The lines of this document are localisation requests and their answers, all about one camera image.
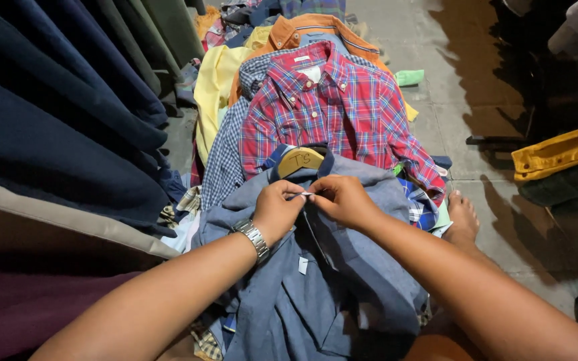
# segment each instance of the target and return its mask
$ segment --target shirt sleeve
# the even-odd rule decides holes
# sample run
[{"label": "shirt sleeve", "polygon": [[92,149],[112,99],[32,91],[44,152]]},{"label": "shirt sleeve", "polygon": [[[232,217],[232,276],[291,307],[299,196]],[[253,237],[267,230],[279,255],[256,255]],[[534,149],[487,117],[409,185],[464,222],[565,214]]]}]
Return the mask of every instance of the shirt sleeve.
[{"label": "shirt sleeve", "polygon": [[254,97],[242,122],[238,148],[247,180],[263,171],[265,160],[281,143],[274,122],[274,106],[262,90]]},{"label": "shirt sleeve", "polygon": [[383,129],[387,131],[387,143],[394,155],[405,163],[408,175],[423,185],[434,204],[439,206],[445,196],[445,182],[436,170],[434,161],[410,133],[405,103],[394,79],[384,75],[380,81],[380,119]]}]

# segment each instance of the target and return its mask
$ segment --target foot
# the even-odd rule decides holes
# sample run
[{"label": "foot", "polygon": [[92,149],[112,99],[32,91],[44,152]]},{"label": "foot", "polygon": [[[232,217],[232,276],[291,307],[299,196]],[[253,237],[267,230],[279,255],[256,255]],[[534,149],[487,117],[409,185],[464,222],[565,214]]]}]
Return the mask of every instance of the foot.
[{"label": "foot", "polygon": [[480,223],[474,205],[461,191],[455,190],[448,197],[448,213],[454,222],[443,234],[443,239],[454,245],[474,246]]}]

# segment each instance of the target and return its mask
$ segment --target hand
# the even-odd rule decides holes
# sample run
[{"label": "hand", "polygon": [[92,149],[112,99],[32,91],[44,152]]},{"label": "hand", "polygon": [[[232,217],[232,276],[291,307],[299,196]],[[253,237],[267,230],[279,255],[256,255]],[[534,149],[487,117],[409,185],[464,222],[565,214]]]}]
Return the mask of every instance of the hand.
[{"label": "hand", "polygon": [[347,228],[359,231],[384,215],[355,176],[328,175],[315,181],[308,192],[320,193],[309,200]]},{"label": "hand", "polygon": [[288,180],[278,180],[264,187],[258,195],[251,222],[260,230],[267,247],[276,244],[293,226],[307,198],[299,195],[291,201],[286,199],[301,192],[304,192],[303,187]]}]

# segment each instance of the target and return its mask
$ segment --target wooden hanger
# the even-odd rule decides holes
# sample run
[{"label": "wooden hanger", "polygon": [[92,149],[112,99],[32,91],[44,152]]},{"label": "wooden hanger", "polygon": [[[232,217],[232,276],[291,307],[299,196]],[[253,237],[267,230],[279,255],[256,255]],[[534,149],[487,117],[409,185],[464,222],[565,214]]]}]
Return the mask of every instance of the wooden hanger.
[{"label": "wooden hanger", "polygon": [[324,156],[311,148],[294,148],[280,160],[278,175],[282,179],[300,168],[318,169],[324,159]]}]

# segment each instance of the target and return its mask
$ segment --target wristwatch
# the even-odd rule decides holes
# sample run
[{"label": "wristwatch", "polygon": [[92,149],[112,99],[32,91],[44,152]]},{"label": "wristwatch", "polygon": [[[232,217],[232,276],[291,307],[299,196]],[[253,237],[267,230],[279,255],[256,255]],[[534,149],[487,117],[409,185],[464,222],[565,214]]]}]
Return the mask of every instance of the wristwatch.
[{"label": "wristwatch", "polygon": [[256,248],[256,252],[258,253],[258,260],[256,263],[260,263],[264,261],[267,257],[269,257],[269,248],[265,243],[265,240],[262,239],[262,234],[253,225],[250,219],[244,218],[239,220],[231,227],[231,233],[242,232],[247,238],[253,243],[253,246]]}]

